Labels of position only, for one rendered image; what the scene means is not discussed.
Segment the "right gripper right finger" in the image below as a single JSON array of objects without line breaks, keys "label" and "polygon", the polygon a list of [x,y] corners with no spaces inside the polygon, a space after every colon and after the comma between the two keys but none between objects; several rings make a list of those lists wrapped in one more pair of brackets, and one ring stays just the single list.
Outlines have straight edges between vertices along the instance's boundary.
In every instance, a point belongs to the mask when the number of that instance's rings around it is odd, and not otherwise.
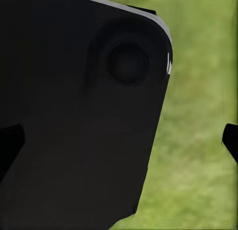
[{"label": "right gripper right finger", "polygon": [[222,141],[238,164],[238,126],[228,123],[225,126]]}]

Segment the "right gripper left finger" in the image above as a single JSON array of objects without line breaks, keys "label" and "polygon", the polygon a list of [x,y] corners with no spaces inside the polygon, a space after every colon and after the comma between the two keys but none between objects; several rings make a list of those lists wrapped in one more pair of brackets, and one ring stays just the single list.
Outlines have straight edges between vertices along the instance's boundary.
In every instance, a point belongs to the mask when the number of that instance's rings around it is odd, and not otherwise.
[{"label": "right gripper left finger", "polygon": [[26,142],[21,124],[0,129],[0,183]]}]

